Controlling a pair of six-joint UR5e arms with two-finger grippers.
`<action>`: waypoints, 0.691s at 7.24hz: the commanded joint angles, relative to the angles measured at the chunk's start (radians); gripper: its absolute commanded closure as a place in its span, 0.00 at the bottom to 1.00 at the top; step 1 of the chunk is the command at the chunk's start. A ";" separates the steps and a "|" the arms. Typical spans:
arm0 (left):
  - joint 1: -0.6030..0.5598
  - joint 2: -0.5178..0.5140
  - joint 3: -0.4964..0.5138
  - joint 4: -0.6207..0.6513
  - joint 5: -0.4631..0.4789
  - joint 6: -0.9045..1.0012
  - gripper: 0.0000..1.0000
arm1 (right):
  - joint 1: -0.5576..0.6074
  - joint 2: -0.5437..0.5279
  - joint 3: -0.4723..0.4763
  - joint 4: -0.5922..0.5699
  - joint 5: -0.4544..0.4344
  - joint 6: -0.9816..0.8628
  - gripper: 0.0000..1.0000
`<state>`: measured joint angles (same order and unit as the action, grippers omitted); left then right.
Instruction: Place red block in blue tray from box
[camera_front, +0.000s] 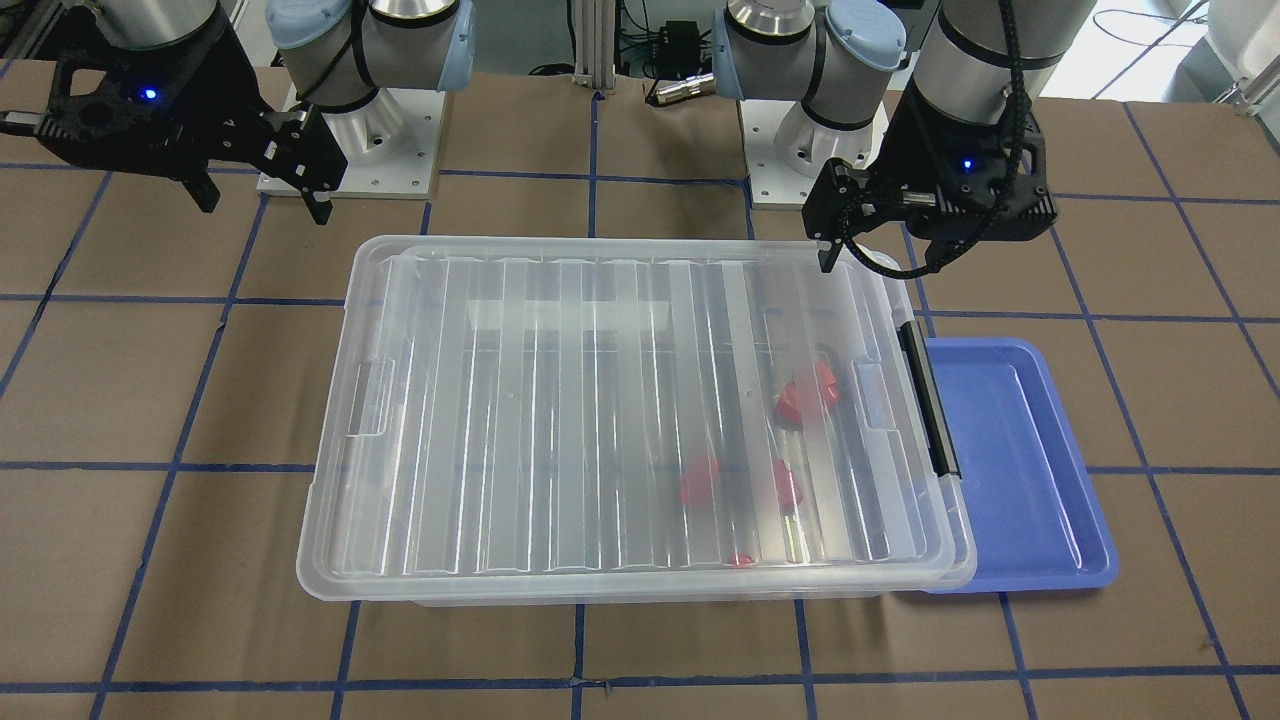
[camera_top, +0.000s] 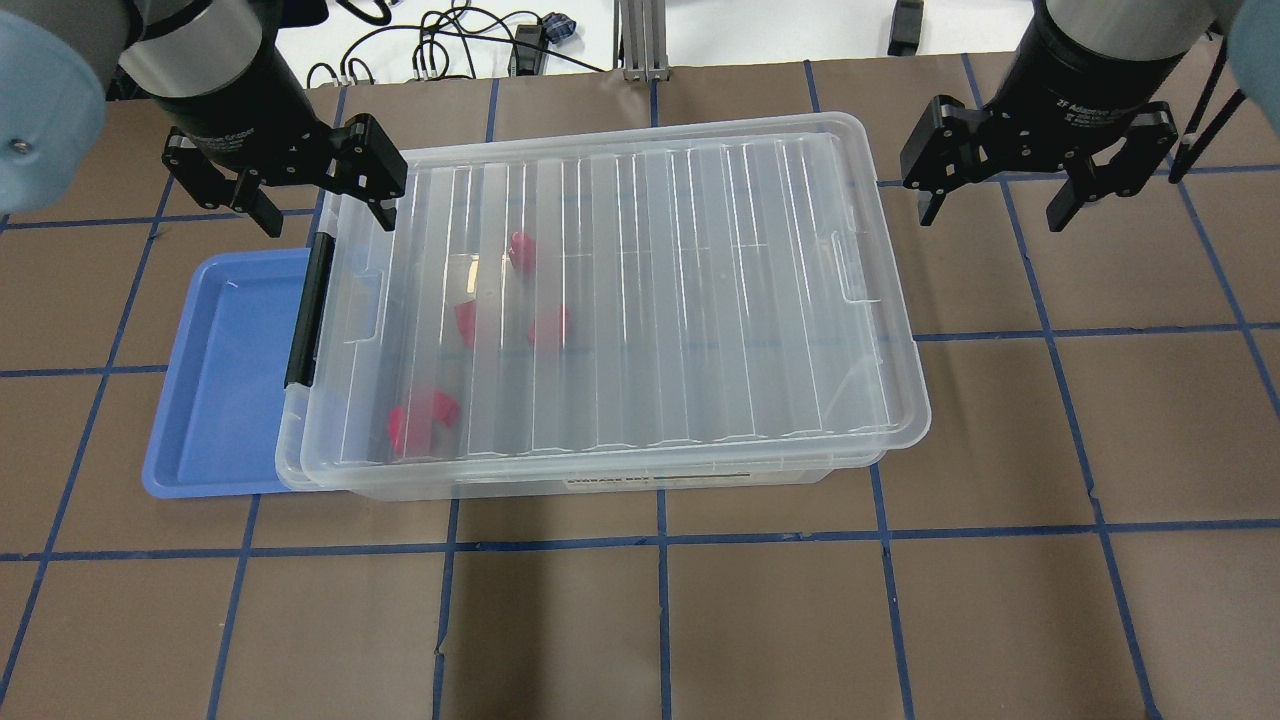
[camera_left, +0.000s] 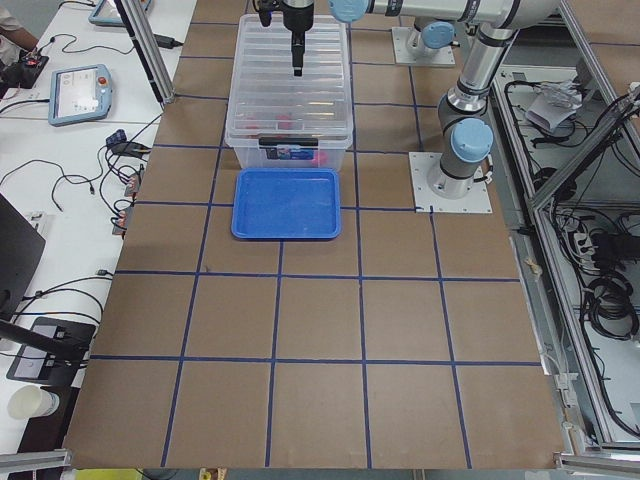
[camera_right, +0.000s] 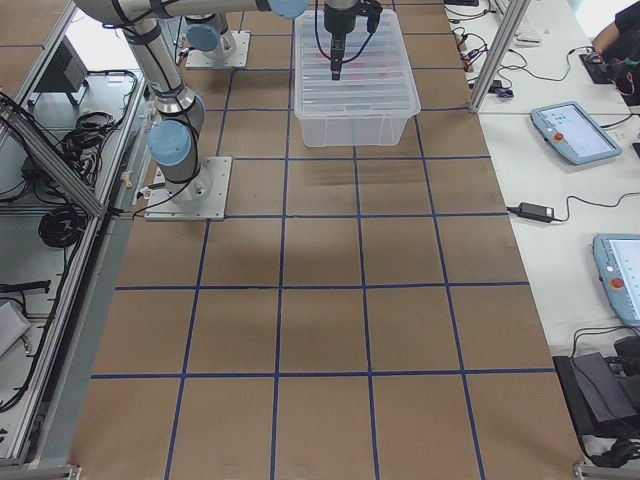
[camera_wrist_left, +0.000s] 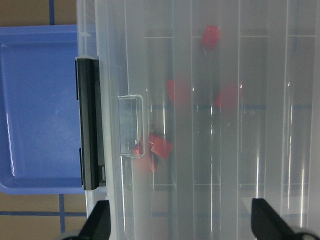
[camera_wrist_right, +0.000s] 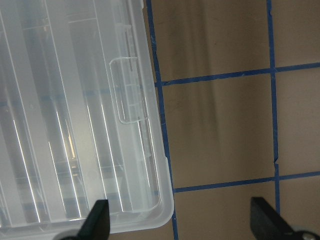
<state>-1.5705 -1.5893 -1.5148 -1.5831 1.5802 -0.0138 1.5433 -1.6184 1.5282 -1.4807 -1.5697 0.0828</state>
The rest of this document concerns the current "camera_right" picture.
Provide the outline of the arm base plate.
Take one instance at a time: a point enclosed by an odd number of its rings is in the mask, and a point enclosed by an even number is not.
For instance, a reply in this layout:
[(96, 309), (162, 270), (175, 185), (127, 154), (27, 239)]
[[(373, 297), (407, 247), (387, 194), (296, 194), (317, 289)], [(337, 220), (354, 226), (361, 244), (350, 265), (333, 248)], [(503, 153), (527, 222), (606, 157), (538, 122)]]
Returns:
[(190, 52), (186, 68), (203, 69), (241, 69), (245, 68), (250, 43), (249, 31), (227, 31), (219, 34), (215, 29), (196, 28), (187, 32)]
[(231, 169), (231, 157), (203, 157), (199, 175), (182, 190), (181, 186), (166, 183), (157, 167), (154, 180), (164, 186), (151, 191), (144, 218), (148, 221), (223, 220)]

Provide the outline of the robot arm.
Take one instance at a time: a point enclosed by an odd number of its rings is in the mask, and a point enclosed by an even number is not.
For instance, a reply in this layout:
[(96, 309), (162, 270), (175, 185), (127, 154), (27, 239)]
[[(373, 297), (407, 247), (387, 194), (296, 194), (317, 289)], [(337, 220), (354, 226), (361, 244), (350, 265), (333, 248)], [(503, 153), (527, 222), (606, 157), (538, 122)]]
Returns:
[(191, 49), (199, 51), (216, 66), (222, 66), (236, 53), (236, 40), (229, 31), (225, 13), (186, 16), (185, 20), (186, 39)]
[(228, 12), (271, 12), (281, 18), (302, 15), (304, 1), (80, 1), (78, 7), (106, 28), (120, 29), (155, 95), (158, 117), (148, 136), (148, 150), (164, 178), (143, 214), (149, 220), (220, 220), (223, 218), (231, 159), (204, 158), (198, 140), (205, 105), (187, 87), (162, 37), (160, 20), (197, 19), (190, 43), (200, 50), (220, 50), (223, 16)]

